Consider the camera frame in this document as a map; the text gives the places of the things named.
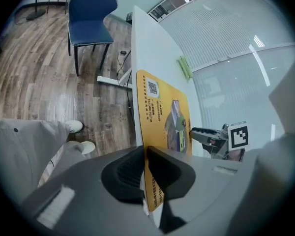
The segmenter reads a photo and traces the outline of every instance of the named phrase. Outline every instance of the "yellow card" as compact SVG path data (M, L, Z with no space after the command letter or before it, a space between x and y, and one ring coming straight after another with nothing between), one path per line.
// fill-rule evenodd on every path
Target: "yellow card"
M190 114L185 94L144 70L137 72L140 125L145 148L147 204L154 211L164 193L148 169L148 146L170 148L192 155Z

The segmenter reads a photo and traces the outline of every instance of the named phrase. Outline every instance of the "gray surface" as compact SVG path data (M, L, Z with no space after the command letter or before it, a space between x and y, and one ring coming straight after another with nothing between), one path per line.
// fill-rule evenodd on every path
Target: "gray surface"
M184 199L190 210L200 208L198 216L171 235L252 235L277 212L294 183L295 135L290 135L248 151L235 176L207 209L203 210L202 201L198 202L206 186L198 186L198 196L188 193ZM179 211L178 202L170 201L175 215L186 217L191 213L186 208Z
M105 166L130 151L120 150L74 165L36 190L22 207L33 215L39 204L64 185L73 189L75 196L55 225L56 232L80 236L161 235L152 220L144 214L142 205L118 201L101 182Z
M279 86L271 92L269 99L285 132L295 133L295 61Z
M125 149L74 165L30 195L23 208L34 215L36 207L64 185L75 191L75 197L54 227L56 232L82 236L161 235L141 205L119 202L101 182L105 166L130 151ZM185 197L169 201L173 214L187 222L169 235L254 233L295 183L295 135L248 151L242 163L163 151L191 165L196 172L196 181ZM234 174L217 172L216 166L233 169Z

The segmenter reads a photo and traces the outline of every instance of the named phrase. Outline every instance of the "floor lamp base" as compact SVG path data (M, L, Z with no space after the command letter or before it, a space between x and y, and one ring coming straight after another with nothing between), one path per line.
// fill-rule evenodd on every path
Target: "floor lamp base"
M45 13L46 13L46 10L44 10L44 9L34 11L26 17L26 20L28 20L28 21L34 20L34 19L39 18L40 16L44 15Z

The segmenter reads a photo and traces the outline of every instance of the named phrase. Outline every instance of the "white table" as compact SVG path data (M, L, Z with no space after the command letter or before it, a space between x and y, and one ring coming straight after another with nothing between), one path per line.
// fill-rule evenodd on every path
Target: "white table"
M177 64L183 55L169 34L148 14L134 6L131 33L131 66L134 123L137 145L142 145L137 97L137 71L145 70L183 92L188 99L191 127L202 127L198 97L193 80L186 80ZM206 156L202 145L192 140L192 153Z

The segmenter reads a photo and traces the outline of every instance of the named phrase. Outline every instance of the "qr code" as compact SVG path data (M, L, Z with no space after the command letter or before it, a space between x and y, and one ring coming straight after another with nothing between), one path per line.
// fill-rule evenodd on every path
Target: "qr code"
M157 87L156 87L156 84L148 81L148 87L149 87L149 91L151 93L154 93L154 94L157 94Z
M238 148L248 145L247 126L231 130L231 147Z
M159 98L159 88L158 83L154 80L151 80L150 78L147 78L147 95L152 96L155 98Z

